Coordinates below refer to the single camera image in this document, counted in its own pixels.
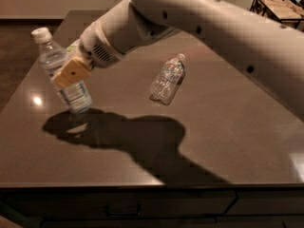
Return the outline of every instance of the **gray table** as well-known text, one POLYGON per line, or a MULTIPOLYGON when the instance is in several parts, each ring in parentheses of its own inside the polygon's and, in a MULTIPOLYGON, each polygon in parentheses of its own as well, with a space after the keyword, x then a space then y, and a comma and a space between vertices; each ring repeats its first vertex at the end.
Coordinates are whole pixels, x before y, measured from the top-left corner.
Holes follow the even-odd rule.
MULTIPOLYGON (((70 12, 55 40, 67 47, 101 14, 70 12)), ((138 48, 85 83, 92 109, 70 115, 33 65, 0 114, 2 189, 303 186, 303 122, 191 35, 138 48), (186 76, 171 105, 150 101, 180 52, 186 76)))

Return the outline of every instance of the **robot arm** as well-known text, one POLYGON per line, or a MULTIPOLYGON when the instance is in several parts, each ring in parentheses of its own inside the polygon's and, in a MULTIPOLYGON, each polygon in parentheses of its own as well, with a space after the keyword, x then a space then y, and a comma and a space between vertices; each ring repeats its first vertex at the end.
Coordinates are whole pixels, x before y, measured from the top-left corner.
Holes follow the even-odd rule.
POLYGON ((304 34, 220 0, 123 0, 89 26, 80 50, 108 67, 132 49, 185 30, 304 116, 304 34))

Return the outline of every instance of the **brown floor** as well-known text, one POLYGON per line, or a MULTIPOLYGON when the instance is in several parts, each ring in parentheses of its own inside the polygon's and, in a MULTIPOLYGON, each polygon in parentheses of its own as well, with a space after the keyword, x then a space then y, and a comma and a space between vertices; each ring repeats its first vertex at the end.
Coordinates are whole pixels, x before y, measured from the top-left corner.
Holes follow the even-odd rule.
MULTIPOLYGON (((60 22, 0 24, 0 112, 38 57, 30 32, 39 27, 55 31, 60 22)), ((19 228, 0 215, 0 228, 19 228)))

